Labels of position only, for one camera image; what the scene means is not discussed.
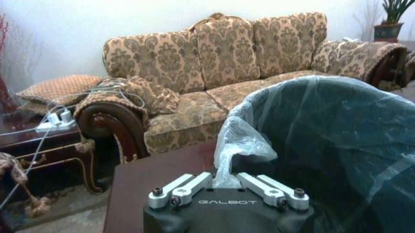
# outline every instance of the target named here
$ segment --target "plant pot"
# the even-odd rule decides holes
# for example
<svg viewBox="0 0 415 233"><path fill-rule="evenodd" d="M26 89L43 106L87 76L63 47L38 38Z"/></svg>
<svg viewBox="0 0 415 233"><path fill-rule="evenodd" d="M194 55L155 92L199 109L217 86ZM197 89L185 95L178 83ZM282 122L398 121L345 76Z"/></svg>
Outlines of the plant pot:
<svg viewBox="0 0 415 233"><path fill-rule="evenodd" d="M381 24L376 26L376 41L398 42L398 36L404 23Z"/></svg>

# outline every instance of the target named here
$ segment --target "trash bin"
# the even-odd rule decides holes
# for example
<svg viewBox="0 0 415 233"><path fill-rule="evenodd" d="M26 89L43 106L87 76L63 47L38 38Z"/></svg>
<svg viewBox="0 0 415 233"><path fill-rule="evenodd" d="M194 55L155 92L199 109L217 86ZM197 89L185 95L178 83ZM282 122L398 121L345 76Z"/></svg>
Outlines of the trash bin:
<svg viewBox="0 0 415 233"><path fill-rule="evenodd" d="M266 174L306 190L315 232L415 232L414 163L414 103L360 80L307 76L231 110L214 187L241 186L233 172Z"/></svg>

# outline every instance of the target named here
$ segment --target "dark wooden table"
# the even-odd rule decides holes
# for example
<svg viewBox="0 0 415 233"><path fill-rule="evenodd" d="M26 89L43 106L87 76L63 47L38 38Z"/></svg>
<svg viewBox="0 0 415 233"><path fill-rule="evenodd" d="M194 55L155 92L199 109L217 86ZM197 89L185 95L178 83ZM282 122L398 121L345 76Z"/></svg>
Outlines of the dark wooden table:
<svg viewBox="0 0 415 233"><path fill-rule="evenodd" d="M143 232L149 193L185 173L211 170L215 147L207 142L117 166L105 232Z"/></svg>
<svg viewBox="0 0 415 233"><path fill-rule="evenodd" d="M23 111L0 115L0 134L33 129L39 125L42 118L42 116ZM45 135L46 133L38 133L35 130L13 135L0 135L0 151L14 155L25 169L31 164ZM42 145L33 169L77 162L82 167L87 189L93 193L102 193L103 189L98 186L94 175L95 152L94 150L78 151L77 145L79 143L78 127L65 131L51 131Z"/></svg>

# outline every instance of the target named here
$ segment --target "green plant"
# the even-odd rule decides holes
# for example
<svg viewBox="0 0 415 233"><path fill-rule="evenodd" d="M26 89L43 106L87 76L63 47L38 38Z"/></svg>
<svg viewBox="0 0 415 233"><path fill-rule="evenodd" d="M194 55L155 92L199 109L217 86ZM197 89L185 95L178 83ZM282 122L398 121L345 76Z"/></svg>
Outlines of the green plant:
<svg viewBox="0 0 415 233"><path fill-rule="evenodd" d="M400 19L409 9L409 7L414 4L415 0L384 0L384 9L389 14L388 20L384 20L382 24L397 24L400 23Z"/></svg>

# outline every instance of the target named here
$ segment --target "white wall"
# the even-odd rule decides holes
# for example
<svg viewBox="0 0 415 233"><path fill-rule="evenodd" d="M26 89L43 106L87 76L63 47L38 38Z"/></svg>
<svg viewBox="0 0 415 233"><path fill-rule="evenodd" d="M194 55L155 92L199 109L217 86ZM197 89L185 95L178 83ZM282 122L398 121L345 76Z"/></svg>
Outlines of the white wall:
<svg viewBox="0 0 415 233"><path fill-rule="evenodd" d="M106 75L102 48L114 36L177 31L215 12L247 19L319 11L329 39L361 38L362 0L2 0L10 37L2 73L14 91L62 75ZM415 6L401 39L415 38Z"/></svg>

